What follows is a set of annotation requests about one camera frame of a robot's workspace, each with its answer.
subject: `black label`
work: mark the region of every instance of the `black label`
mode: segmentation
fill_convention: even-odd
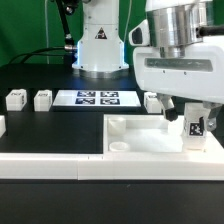
[[[119,97],[118,92],[101,92],[101,97]]]
[[[106,36],[103,28],[100,29],[100,31],[96,35],[95,39],[101,39],[101,40],[106,40],[107,39],[107,36]]]
[[[11,93],[11,96],[20,96],[22,95],[21,93]]]
[[[78,99],[76,99],[75,104],[94,105],[95,104],[95,99],[92,99],[92,98],[78,98]]]
[[[96,96],[96,92],[79,91],[77,96],[78,97],[95,97]]]
[[[119,99],[101,99],[101,105],[120,105]]]
[[[40,97],[47,97],[48,96],[48,94],[47,93],[39,93],[39,95],[38,96],[40,96]]]
[[[191,123],[190,124],[190,136],[203,136],[203,131],[200,129],[199,123]]]
[[[25,103],[24,96],[22,96],[22,105]]]

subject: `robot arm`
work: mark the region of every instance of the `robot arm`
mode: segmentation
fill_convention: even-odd
[[[129,35],[138,46],[133,57],[139,87],[157,93],[168,120],[171,96],[203,101],[208,116],[200,119],[201,127],[214,130],[224,104],[224,37],[214,35],[224,32],[212,27],[212,0],[147,0],[146,14],[148,30],[143,22]],[[148,45],[139,41],[144,39]]]
[[[74,40],[70,33],[66,15],[73,15],[75,10],[78,8],[80,0],[55,0],[58,6],[59,15],[61,18],[64,35],[65,35],[65,50],[74,51]],[[82,0],[83,3],[89,3],[91,0]]]

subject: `green wall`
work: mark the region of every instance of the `green wall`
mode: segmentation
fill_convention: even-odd
[[[145,17],[146,0],[133,0],[129,31]],[[120,37],[123,39],[129,0],[120,0]],[[0,3],[0,66],[21,53],[28,53],[46,47],[45,0],[7,0]],[[214,0],[215,23],[224,23],[224,0]],[[49,1],[50,46],[63,46],[64,37],[56,3]],[[72,17],[68,17],[70,29],[76,41],[82,36],[82,6]],[[132,64],[133,48],[126,48],[126,59]],[[30,62],[45,63],[43,57],[35,57]],[[51,63],[61,63],[62,59],[51,58]]]

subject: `white block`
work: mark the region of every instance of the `white block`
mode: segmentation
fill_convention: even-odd
[[[122,116],[109,118],[108,131],[111,135],[124,135],[126,132],[126,119]]]
[[[38,91],[34,97],[34,110],[35,111],[49,111],[52,105],[52,91],[41,90]]]
[[[144,94],[144,106],[149,114],[160,114],[162,111],[156,93],[146,92]]]
[[[202,103],[186,103],[184,111],[184,144],[190,149],[203,149],[207,131],[200,129],[199,119],[206,117],[209,110]]]
[[[0,138],[5,133],[6,127],[5,127],[5,117],[0,116]]]
[[[21,111],[27,103],[25,89],[14,89],[6,97],[7,111]]]

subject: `warning label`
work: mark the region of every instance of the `warning label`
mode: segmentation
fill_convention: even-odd
[[[107,36],[106,36],[103,28],[100,29],[100,31],[96,35],[95,39],[101,39],[101,40],[106,40],[107,39]]]

